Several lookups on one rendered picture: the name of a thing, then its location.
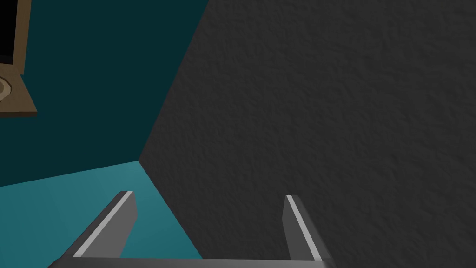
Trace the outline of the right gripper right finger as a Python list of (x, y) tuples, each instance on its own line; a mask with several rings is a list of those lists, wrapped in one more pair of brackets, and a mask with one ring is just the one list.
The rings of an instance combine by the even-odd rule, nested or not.
[(332, 260), (308, 210), (297, 195), (285, 196), (282, 224), (292, 260)]

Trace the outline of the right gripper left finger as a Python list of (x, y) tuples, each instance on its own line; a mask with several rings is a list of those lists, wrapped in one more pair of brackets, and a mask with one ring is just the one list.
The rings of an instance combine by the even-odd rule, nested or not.
[(133, 191), (120, 191), (62, 257), (119, 258), (137, 219)]

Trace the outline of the brown framed window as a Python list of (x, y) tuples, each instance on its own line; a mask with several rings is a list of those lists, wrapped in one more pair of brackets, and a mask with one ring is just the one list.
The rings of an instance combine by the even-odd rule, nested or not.
[(35, 117), (22, 75), (32, 0), (0, 0), (0, 118)]

